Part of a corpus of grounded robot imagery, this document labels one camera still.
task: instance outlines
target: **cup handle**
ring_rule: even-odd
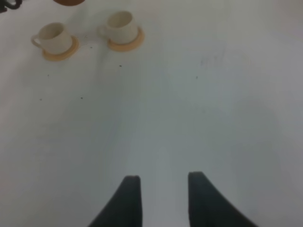
[[[97,27],[97,35],[102,39],[108,39],[105,29],[105,25],[100,25]]]
[[[36,41],[35,41],[35,39],[37,39],[38,38],[38,35],[33,35],[32,37],[31,37],[31,41],[32,41],[32,44],[33,45],[35,45],[35,46],[37,46],[37,47],[39,47],[39,48],[42,48],[41,47],[41,44],[39,44],[39,43],[37,43]]]

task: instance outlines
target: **white cup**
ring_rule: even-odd
[[[97,33],[116,44],[128,44],[138,36],[138,26],[130,12],[120,11],[111,15],[105,25],[99,26]]]
[[[68,51],[72,45],[72,38],[62,23],[51,23],[40,29],[32,36],[32,44],[44,49],[50,54],[61,54]]]

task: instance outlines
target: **table surface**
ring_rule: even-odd
[[[143,45],[95,30],[133,12]],[[0,221],[85,227],[126,175],[143,225],[189,226],[203,171],[260,226],[303,225],[303,1],[25,0],[0,15]],[[77,53],[48,62],[30,37],[60,21]]]

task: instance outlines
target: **brown object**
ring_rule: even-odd
[[[77,50],[79,48],[78,39],[73,35],[71,36],[71,38],[72,38],[72,45],[67,52],[55,55],[55,54],[50,54],[50,53],[46,52],[45,50],[42,50],[43,57],[49,61],[62,61],[62,60],[65,60],[65,59],[71,57],[74,53],[77,52]]]
[[[139,47],[143,43],[144,38],[145,38],[143,30],[141,28],[138,28],[138,29],[139,29],[138,36],[131,43],[129,43],[129,44],[116,44],[113,41],[109,40],[107,42],[108,47],[111,50],[118,51],[118,52],[125,52],[125,51],[131,51],[133,49],[136,49],[137,47]]]
[[[76,6],[84,2],[85,0],[54,0],[54,1],[64,6]]]

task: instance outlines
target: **black object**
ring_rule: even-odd
[[[256,227],[232,206],[202,172],[188,174],[191,227]]]
[[[18,9],[22,4],[22,0],[15,0],[16,3],[13,5],[6,0],[0,0],[0,13],[6,12],[9,9]]]
[[[89,227],[142,227],[140,177],[126,176]]]

